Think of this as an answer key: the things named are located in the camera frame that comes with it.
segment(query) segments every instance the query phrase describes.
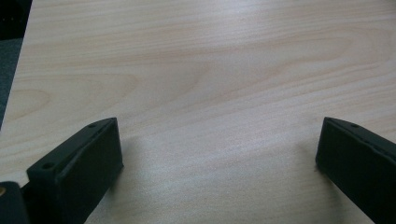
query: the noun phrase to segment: wooden table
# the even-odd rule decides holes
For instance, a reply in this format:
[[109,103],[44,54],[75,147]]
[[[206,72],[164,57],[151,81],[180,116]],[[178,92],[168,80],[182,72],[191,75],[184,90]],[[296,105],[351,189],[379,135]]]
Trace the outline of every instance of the wooden table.
[[371,223],[315,166],[325,116],[396,141],[390,0],[35,0],[0,181],[117,117],[87,223]]

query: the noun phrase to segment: black plastic part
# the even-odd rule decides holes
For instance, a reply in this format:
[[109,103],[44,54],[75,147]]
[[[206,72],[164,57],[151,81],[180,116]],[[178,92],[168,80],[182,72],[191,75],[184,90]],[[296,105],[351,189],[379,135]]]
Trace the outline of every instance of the black plastic part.
[[29,224],[20,186],[15,182],[0,183],[0,223]]
[[375,223],[396,223],[396,145],[361,126],[325,118],[317,166]]
[[31,222],[84,223],[122,167],[117,120],[86,126],[27,170]]

